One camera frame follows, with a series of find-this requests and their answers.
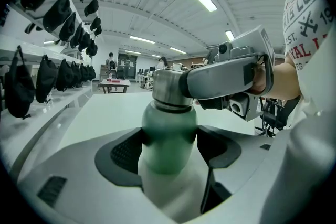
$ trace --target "white table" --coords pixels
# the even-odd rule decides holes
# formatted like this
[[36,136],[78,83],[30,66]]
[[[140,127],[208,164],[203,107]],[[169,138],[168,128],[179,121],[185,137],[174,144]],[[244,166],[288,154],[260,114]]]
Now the white table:
[[[70,125],[59,150],[73,143],[141,126],[143,111],[151,100],[151,92],[95,94]],[[254,121],[245,122],[227,110],[203,110],[199,105],[194,108],[199,125],[254,135]],[[167,216],[181,223],[200,215],[208,167],[197,149],[197,142],[180,174],[155,174],[148,169],[142,155],[138,173],[146,196]]]
[[118,82],[107,81],[106,79],[104,79],[101,83],[98,84],[98,86],[103,87],[104,93],[106,93],[105,87],[107,87],[107,93],[110,93],[111,87],[117,87],[117,88],[122,87],[124,88],[123,93],[126,93],[127,88],[131,85],[129,80],[121,80],[121,79],[113,79],[113,80]]

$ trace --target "laboratory room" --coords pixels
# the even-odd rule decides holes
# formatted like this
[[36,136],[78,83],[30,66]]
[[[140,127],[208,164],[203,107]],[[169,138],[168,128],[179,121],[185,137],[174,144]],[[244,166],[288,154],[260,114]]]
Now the laboratory room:
[[11,222],[280,224],[334,208],[336,0],[1,0]]

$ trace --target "floor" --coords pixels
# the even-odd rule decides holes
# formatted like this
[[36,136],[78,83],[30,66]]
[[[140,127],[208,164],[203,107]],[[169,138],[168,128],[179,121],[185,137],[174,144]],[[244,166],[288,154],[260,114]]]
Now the floor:
[[[131,85],[127,88],[127,93],[128,92],[151,92],[149,90],[146,89],[142,89],[140,88],[140,83],[137,83],[136,81],[130,81]],[[102,87],[98,87],[98,81],[94,81],[92,83],[92,90],[94,94],[104,94],[103,88]],[[115,88],[112,88],[112,92],[122,92],[123,88],[118,88],[117,90],[115,90]]]

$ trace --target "ceiling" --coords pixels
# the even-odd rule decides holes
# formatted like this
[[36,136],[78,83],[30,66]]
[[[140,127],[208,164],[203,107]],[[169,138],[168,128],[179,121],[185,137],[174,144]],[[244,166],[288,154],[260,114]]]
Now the ceiling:
[[[73,0],[81,18],[91,22],[96,15],[84,16],[84,3]],[[198,0],[98,0],[98,15],[107,44],[145,55],[187,57],[207,54],[205,47],[227,41],[226,30],[235,36],[263,24],[276,52],[284,47],[282,14],[285,0],[212,0],[217,7],[209,12]],[[156,42],[135,41],[137,36]]]

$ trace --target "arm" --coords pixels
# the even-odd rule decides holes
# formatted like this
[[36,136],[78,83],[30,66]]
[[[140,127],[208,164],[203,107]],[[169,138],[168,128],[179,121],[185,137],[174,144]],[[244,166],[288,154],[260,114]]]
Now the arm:
[[[273,68],[274,83],[272,89],[265,94],[266,98],[281,100],[291,100],[301,95],[298,75],[295,65],[287,54],[285,62]],[[258,65],[256,67],[254,85],[251,88],[252,93],[260,93],[266,86],[265,67]]]

